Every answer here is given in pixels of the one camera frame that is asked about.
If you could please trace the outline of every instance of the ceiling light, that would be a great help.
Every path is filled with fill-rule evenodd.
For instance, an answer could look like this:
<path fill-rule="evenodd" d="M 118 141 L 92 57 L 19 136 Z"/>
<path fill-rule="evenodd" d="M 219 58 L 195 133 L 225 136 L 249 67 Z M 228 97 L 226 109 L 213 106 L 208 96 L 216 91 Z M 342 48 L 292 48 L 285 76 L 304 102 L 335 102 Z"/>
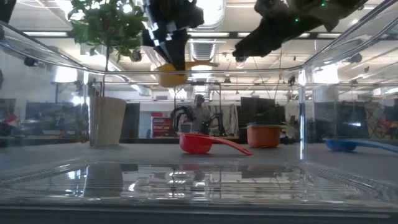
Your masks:
<path fill-rule="evenodd" d="M 309 37 L 309 36 L 310 36 L 309 33 L 303 33 L 303 34 L 300 35 L 299 37 L 300 37 L 300 38 L 307 38 L 307 37 Z"/>
<path fill-rule="evenodd" d="M 246 37 L 249 34 L 250 34 L 249 32 L 238 33 L 238 37 Z"/>
<path fill-rule="evenodd" d="M 234 7 L 234 8 L 254 8 L 253 4 L 228 4 L 226 7 Z"/>
<path fill-rule="evenodd" d="M 203 9 L 203 26 L 216 24 L 223 16 L 223 0 L 198 0 L 197 6 Z"/>
<path fill-rule="evenodd" d="M 206 91 L 207 87 L 206 87 L 206 86 L 194 86 L 193 89 L 194 89 L 196 92 L 201 92 L 201 93 L 203 93 L 203 92 Z"/>
<path fill-rule="evenodd" d="M 228 32 L 188 32 L 192 37 L 229 37 Z"/>
<path fill-rule="evenodd" d="M 211 70 L 212 67 L 209 65 L 197 65 L 191 68 L 192 71 L 208 71 Z M 192 74 L 193 78 L 208 78 L 211 73 L 194 73 Z"/>
<path fill-rule="evenodd" d="M 72 83 L 77 80 L 77 70 L 74 68 L 58 66 L 55 72 L 54 82 Z"/>
<path fill-rule="evenodd" d="M 130 4 L 125 4 L 123 6 L 123 12 L 126 14 L 132 12 L 132 7 L 130 6 Z"/>
<path fill-rule="evenodd" d="M 190 44 L 226 44 L 225 40 L 189 40 Z"/>
<path fill-rule="evenodd" d="M 332 84 L 332 83 L 338 83 L 338 64 L 330 64 L 330 65 L 325 65 L 319 70 L 314 70 L 313 72 L 313 81 L 315 83 L 327 83 L 327 84 Z"/>
<path fill-rule="evenodd" d="M 221 85 L 231 85 L 230 83 L 220 83 Z M 234 83 L 233 85 L 239 85 L 239 86 L 251 86 L 251 85 L 257 85 L 258 83 Z"/>
<path fill-rule="evenodd" d="M 68 37 L 67 32 L 24 32 L 33 37 Z"/>
<path fill-rule="evenodd" d="M 157 82 L 132 82 L 133 84 L 136 85 L 159 85 Z"/>
<path fill-rule="evenodd" d="M 354 24 L 357 23 L 357 22 L 358 22 L 358 20 L 357 20 L 357 19 L 354 19 L 354 20 L 351 22 L 351 24 L 354 25 Z"/>
<path fill-rule="evenodd" d="M 337 38 L 338 36 L 340 36 L 340 34 L 328 34 L 328 33 L 318 34 L 319 38 Z"/>
<path fill-rule="evenodd" d="M 392 89 L 386 91 L 386 94 L 397 93 L 397 92 L 398 92 L 398 88 L 392 88 Z"/>

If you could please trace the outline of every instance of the red ladle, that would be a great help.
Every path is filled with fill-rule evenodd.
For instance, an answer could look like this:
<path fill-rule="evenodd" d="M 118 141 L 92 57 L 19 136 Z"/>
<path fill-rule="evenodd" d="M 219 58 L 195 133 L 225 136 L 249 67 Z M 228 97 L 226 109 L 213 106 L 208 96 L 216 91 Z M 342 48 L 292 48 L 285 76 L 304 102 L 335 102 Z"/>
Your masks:
<path fill-rule="evenodd" d="M 206 154 L 208 151 L 210 151 L 213 142 L 218 142 L 227 146 L 231 146 L 248 156 L 253 155 L 250 150 L 229 140 L 206 136 L 203 134 L 180 133 L 180 147 L 182 150 L 188 153 Z"/>

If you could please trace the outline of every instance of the ladle handle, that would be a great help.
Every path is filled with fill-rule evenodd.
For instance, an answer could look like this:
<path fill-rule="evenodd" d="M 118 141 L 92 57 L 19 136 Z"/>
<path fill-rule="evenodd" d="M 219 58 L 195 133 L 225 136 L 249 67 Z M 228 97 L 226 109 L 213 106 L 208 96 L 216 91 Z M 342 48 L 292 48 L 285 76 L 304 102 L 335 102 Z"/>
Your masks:
<path fill-rule="evenodd" d="M 225 144 L 227 146 L 231 146 L 239 151 L 241 151 L 243 154 L 251 156 L 253 155 L 253 152 L 251 152 L 249 149 L 246 149 L 245 147 L 242 147 L 239 144 L 236 144 L 235 142 L 226 140 L 226 139 L 221 139 L 221 138 L 216 138 L 216 137 L 209 137 L 213 140 L 213 142 L 218 142 L 218 143 L 222 143 Z"/>

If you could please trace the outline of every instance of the orange pot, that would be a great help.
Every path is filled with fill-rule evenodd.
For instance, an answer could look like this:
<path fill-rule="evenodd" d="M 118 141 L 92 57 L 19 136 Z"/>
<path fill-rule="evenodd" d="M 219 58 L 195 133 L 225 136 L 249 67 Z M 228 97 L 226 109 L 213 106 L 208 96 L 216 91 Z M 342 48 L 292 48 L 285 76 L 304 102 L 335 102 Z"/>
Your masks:
<path fill-rule="evenodd" d="M 280 143 L 280 126 L 249 125 L 248 144 L 251 147 L 277 147 Z"/>

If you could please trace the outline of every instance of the beige vase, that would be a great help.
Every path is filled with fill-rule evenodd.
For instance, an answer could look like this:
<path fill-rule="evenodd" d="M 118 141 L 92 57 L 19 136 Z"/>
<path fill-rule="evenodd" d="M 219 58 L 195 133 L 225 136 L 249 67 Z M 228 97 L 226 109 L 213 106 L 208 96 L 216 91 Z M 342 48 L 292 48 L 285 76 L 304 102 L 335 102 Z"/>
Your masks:
<path fill-rule="evenodd" d="M 125 110 L 125 100 L 102 96 L 90 98 L 91 147 L 119 144 Z"/>

